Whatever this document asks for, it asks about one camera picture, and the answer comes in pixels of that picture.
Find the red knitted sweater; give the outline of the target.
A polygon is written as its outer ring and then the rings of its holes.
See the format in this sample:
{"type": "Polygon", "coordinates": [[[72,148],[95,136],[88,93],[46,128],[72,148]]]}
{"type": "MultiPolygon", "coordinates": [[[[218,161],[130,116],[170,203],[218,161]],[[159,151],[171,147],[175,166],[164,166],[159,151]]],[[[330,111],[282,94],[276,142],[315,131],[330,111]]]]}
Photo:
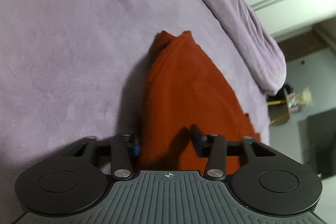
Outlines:
{"type": "Polygon", "coordinates": [[[162,31],[155,37],[141,114],[138,167],[143,170],[203,172],[207,159],[191,143],[192,125],[228,141],[260,137],[229,83],[189,31],[179,36],[162,31]]]}

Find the yellow side table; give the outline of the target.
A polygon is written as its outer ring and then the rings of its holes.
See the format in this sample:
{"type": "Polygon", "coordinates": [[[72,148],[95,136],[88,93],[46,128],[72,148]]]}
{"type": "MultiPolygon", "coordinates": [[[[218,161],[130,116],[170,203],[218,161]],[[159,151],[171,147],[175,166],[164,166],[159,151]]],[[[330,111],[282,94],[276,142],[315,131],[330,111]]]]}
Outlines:
{"type": "Polygon", "coordinates": [[[290,120],[292,114],[313,104],[313,96],[308,87],[296,93],[290,85],[284,85],[275,96],[267,98],[269,125],[284,125],[290,120]]]}

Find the purple rolled duvet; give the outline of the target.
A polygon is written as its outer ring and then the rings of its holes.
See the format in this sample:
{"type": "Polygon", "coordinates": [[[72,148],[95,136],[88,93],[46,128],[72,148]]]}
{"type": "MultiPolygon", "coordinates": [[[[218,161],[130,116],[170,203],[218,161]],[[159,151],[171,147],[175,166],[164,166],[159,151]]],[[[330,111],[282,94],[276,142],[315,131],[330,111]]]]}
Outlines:
{"type": "Polygon", "coordinates": [[[244,0],[202,0],[234,43],[240,56],[267,95],[275,95],[286,79],[284,53],[244,0]]]}

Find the purple bed sheet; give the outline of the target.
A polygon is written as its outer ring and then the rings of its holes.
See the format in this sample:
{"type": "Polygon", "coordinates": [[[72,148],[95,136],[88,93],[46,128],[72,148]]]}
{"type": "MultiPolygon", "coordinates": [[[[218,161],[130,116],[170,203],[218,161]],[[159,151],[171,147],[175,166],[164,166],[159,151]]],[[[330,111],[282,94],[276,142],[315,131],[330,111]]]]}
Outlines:
{"type": "Polygon", "coordinates": [[[1,0],[1,223],[21,215],[14,183],[30,165],[138,128],[147,53],[163,30],[192,33],[269,141],[265,98],[207,0],[1,0]]]}

